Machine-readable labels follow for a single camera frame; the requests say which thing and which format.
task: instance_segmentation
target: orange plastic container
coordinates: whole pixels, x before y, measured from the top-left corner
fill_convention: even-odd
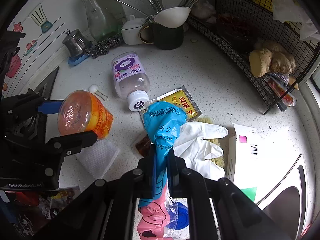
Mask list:
[[[94,131],[98,139],[108,136],[113,115],[93,94],[76,90],[63,101],[58,114],[61,135]]]

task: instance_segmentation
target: sauce packet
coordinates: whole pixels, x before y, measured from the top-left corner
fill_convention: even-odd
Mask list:
[[[264,80],[268,83],[268,85],[278,97],[281,97],[287,90],[272,76],[266,75]],[[283,103],[285,103],[286,106],[295,106],[297,103],[297,99],[291,93],[287,93],[281,100]]]
[[[198,118],[201,116],[202,112],[200,111],[199,107],[185,88],[185,86],[179,87],[177,89],[174,89],[170,92],[165,93],[162,96],[159,96],[152,101],[166,101],[168,103],[181,106],[182,109],[186,112],[188,118],[190,121]],[[140,111],[140,117],[143,121],[143,114],[147,110],[144,109]]]

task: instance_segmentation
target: yellow packet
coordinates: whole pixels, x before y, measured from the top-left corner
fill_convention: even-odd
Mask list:
[[[166,96],[165,98],[162,98],[160,101],[166,101],[168,103],[182,106],[190,119],[198,116],[198,113],[192,106],[191,102],[189,101],[187,95],[184,93],[183,90],[179,90],[173,93],[172,95]]]
[[[194,102],[193,98],[185,88],[185,86],[179,87],[177,89],[174,89],[170,92],[165,93],[162,96],[159,96],[154,99],[155,101],[166,101],[168,103],[172,103],[178,106],[182,106],[184,111],[187,113],[187,116],[189,120],[196,119],[199,117],[202,112],[200,111],[199,107],[197,104]],[[143,121],[143,114],[147,110],[144,109],[140,111],[140,117]]]

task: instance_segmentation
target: barcode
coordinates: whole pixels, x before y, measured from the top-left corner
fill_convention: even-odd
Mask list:
[[[258,159],[258,145],[250,144],[250,158]]]

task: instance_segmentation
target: white sponge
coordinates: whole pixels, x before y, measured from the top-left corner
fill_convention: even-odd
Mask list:
[[[95,179],[101,179],[119,152],[120,149],[106,138],[82,149],[76,154],[76,158]]]

